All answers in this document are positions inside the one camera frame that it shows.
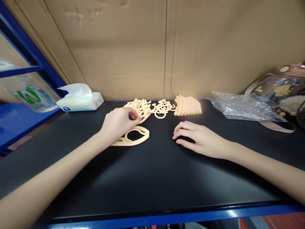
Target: black table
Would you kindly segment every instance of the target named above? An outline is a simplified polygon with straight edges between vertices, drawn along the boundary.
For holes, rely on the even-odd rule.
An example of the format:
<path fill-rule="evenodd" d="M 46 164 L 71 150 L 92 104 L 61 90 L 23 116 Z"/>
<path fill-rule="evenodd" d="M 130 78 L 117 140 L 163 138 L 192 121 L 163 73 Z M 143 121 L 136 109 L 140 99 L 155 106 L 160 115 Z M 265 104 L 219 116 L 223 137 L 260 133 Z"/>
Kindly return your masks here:
<path fill-rule="evenodd" d="M 210 101 L 200 103 L 202 114 L 198 115 L 174 116 L 169 112 L 164 119 L 151 115 L 140 124 L 150 131 L 144 143 L 109 147 L 96 156 L 49 206 L 42 221 L 86 221 L 296 204 L 251 171 L 226 160 L 196 154 L 176 144 L 172 136 L 180 121 L 191 121 L 305 170 L 305 131 L 297 127 L 294 133 L 285 134 L 255 121 L 228 120 Z M 8 155 L 0 161 L 0 197 L 97 133 L 105 115 L 124 104 L 106 102 L 97 111 L 66 113 Z"/>

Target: transparent plastic bag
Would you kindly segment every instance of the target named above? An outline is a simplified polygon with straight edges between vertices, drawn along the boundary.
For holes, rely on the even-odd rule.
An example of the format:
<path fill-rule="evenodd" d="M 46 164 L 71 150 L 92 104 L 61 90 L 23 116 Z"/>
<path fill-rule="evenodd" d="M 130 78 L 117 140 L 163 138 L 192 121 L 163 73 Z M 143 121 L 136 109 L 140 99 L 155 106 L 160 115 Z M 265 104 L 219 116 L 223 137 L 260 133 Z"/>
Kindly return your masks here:
<path fill-rule="evenodd" d="M 281 121 L 286 119 L 274 112 L 266 103 L 245 95 L 212 92 L 215 99 L 208 99 L 227 119 L 249 121 Z"/>

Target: tissue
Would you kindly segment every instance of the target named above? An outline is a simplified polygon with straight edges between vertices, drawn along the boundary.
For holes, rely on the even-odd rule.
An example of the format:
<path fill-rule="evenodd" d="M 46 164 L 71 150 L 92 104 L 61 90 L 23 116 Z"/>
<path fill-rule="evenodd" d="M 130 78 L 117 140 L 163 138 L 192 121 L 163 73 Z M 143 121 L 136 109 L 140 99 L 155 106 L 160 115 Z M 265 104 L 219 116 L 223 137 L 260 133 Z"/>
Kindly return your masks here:
<path fill-rule="evenodd" d="M 64 111 L 96 110 L 104 102 L 100 92 L 92 92 L 87 84 L 70 84 L 58 89 L 68 92 L 56 103 Z"/>

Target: plastic bottle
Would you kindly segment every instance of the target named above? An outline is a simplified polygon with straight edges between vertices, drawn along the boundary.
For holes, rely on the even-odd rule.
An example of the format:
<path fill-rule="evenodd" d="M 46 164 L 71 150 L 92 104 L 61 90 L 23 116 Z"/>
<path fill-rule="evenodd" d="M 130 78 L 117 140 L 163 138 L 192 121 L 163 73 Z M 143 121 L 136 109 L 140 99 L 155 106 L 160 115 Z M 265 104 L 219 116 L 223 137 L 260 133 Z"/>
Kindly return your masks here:
<path fill-rule="evenodd" d="M 0 66 L 0 71 L 15 69 L 14 64 Z M 28 74 L 0 78 L 0 85 L 32 110 L 45 113 L 56 109 L 56 102 Z"/>

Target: red floor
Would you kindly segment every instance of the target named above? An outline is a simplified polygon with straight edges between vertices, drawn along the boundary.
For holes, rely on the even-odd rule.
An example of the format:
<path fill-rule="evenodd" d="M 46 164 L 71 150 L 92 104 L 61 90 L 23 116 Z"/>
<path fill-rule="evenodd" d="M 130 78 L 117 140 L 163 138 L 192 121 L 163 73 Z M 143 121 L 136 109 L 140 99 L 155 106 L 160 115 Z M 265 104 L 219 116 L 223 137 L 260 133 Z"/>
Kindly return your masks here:
<path fill-rule="evenodd" d="M 270 229 L 305 229 L 305 212 L 262 216 Z M 240 218 L 241 229 L 248 229 Z"/>

